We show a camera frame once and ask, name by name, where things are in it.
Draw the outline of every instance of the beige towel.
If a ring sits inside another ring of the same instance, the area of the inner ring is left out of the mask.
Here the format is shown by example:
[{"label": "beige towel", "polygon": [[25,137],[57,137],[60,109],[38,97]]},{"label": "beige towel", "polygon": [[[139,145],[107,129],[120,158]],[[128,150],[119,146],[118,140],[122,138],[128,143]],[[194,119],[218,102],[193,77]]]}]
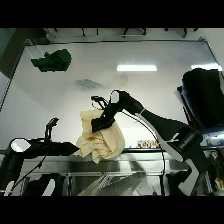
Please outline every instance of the beige towel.
[{"label": "beige towel", "polygon": [[102,110],[90,110],[81,112],[82,135],[76,142],[80,148],[74,155],[86,157],[92,153],[92,159],[99,163],[101,157],[110,159],[119,155],[125,147],[124,137],[116,122],[110,128],[92,133],[91,120],[99,118]]}]

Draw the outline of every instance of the stack of clothes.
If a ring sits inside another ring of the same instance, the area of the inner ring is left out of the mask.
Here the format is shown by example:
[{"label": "stack of clothes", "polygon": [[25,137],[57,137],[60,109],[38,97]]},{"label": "stack of clothes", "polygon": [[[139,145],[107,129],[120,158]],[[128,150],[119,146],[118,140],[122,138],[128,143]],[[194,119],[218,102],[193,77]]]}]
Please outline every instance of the stack of clothes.
[{"label": "stack of clothes", "polygon": [[208,136],[224,134],[224,78],[218,70],[193,69],[178,87],[188,122]]}]

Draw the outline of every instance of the dark green garment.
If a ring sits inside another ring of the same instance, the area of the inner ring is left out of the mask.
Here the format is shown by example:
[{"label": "dark green garment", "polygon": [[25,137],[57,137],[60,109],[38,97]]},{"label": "dark green garment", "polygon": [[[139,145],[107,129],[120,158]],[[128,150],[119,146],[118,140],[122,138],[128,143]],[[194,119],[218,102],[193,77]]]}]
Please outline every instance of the dark green garment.
[{"label": "dark green garment", "polygon": [[52,54],[46,52],[44,58],[31,59],[35,67],[38,67],[41,72],[47,71],[66,71],[71,63],[71,54],[66,50],[58,50]]}]

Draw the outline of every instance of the table surface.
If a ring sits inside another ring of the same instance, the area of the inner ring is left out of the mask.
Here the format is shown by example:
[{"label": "table surface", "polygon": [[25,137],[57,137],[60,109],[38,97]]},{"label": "table surface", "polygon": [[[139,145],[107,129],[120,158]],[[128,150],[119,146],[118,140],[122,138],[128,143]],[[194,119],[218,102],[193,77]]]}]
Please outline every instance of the table surface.
[{"label": "table surface", "polygon": [[[47,51],[67,49],[72,62],[66,72],[40,72],[30,59]],[[43,137],[53,117],[53,141],[76,144],[82,133],[80,112],[91,110],[93,95],[108,99],[114,89],[125,90],[145,108],[162,117],[187,123],[175,95],[192,65],[216,63],[206,42],[141,41],[70,43],[26,46],[0,114],[0,149],[15,137]],[[155,65],[155,72],[118,72],[118,65]],[[116,120],[126,147],[152,135],[123,114]]]}]

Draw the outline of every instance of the yellow cloth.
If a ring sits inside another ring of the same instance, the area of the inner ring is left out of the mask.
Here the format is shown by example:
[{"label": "yellow cloth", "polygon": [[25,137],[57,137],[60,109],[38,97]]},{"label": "yellow cloth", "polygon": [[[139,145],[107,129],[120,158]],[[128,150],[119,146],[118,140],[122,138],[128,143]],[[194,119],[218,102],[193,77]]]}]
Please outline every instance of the yellow cloth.
[{"label": "yellow cloth", "polygon": [[116,122],[110,128],[92,133],[91,120],[99,118],[102,113],[102,110],[81,112],[83,131],[76,142],[80,150],[74,153],[83,158],[92,153],[95,163],[99,163],[101,157],[109,159],[119,155],[125,147],[124,137]]}]

